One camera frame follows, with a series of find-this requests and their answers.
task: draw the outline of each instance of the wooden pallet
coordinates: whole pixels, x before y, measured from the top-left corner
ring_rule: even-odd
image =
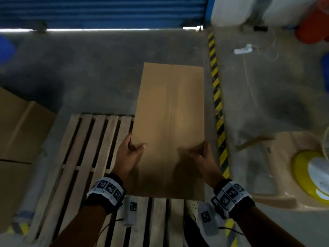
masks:
[[[116,153],[132,129],[130,116],[72,115],[48,175],[25,242],[48,246],[80,210],[89,188],[113,169]],[[97,247],[183,246],[183,200],[138,197],[132,227],[107,216]]]

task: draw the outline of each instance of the cardboard box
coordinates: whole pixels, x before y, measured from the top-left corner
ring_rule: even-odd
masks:
[[[204,201],[204,181],[183,150],[203,141],[203,68],[144,63],[131,142],[147,148],[127,194]]]

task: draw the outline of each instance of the blue roller shutter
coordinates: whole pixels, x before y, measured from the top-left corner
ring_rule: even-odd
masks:
[[[0,0],[1,28],[177,28],[204,22],[208,0]]]

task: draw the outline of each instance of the shoe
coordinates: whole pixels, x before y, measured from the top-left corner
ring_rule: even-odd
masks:
[[[194,221],[198,219],[199,202],[184,199],[184,215],[190,216]]]

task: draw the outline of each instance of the orange container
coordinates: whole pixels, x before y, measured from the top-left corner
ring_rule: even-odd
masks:
[[[314,44],[329,37],[329,0],[318,1],[315,10],[299,25],[296,37],[306,44]]]

